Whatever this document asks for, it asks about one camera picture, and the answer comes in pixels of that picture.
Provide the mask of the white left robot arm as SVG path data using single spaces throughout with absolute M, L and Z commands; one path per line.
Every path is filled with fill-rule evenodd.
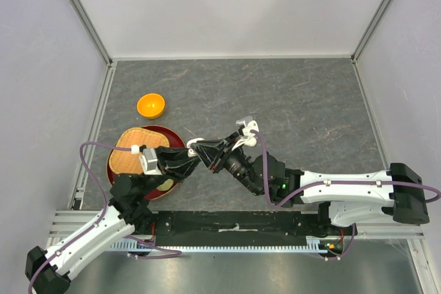
M 115 242 L 149 231 L 152 212 L 146 195 L 167 180 L 183 181 L 200 162 L 188 148 L 133 145 L 122 151 L 139 157 L 141 174 L 119 174 L 110 189 L 112 197 L 89 222 L 47 249 L 36 246 L 28 252 L 29 293 L 65 293 L 79 272 Z

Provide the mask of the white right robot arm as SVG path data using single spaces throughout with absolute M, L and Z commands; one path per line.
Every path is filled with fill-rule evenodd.
M 263 137 L 251 131 L 222 140 L 195 138 L 187 143 L 189 152 L 214 174 L 225 170 L 256 196 L 264 196 L 273 208 L 318 203 L 325 208 L 316 216 L 316 228 L 329 235 L 339 227 L 363 220 L 391 218 L 402 224 L 429 223 L 422 179 L 404 163 L 367 174 L 323 174 L 289 169 L 267 150 L 254 160 L 243 146 Z

